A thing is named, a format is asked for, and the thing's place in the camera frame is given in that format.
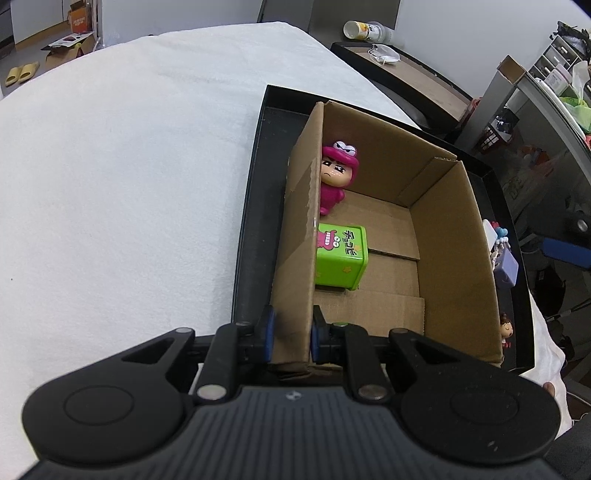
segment pink figurine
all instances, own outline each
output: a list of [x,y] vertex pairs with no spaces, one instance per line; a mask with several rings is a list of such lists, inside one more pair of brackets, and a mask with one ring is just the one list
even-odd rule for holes
[[344,187],[353,183],[359,168],[357,150],[345,142],[322,147],[320,162],[320,214],[328,215],[332,207],[345,199]]

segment slipper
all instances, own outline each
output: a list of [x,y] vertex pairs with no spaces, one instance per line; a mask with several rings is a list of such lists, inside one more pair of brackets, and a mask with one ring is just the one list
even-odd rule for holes
[[36,61],[35,63],[27,63],[21,71],[21,74],[18,77],[18,83],[26,82],[27,80],[33,78],[39,68],[39,62]]
[[6,77],[6,81],[4,82],[4,85],[7,87],[10,87],[14,82],[16,82],[18,80],[18,77],[21,74],[21,70],[22,70],[22,67],[11,68],[10,72],[8,72],[8,76]]

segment green tin box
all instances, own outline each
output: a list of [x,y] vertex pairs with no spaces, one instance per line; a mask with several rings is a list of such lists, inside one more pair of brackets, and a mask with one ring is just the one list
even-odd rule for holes
[[316,247],[316,285],[356,290],[368,264],[365,228],[320,223]]

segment keychain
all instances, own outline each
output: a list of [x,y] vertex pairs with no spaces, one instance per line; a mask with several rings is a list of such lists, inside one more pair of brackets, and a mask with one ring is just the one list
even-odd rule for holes
[[497,288],[515,287],[519,264],[511,254],[511,246],[506,228],[495,228],[497,239],[491,252],[492,273]]

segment metal screw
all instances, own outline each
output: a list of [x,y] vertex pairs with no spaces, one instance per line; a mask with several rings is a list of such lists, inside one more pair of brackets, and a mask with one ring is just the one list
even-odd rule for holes
[[381,400],[388,394],[388,390],[386,390],[381,385],[364,385],[358,390],[359,396],[366,400]]
[[219,400],[226,396],[227,390],[216,384],[204,385],[197,390],[197,396],[204,400]]

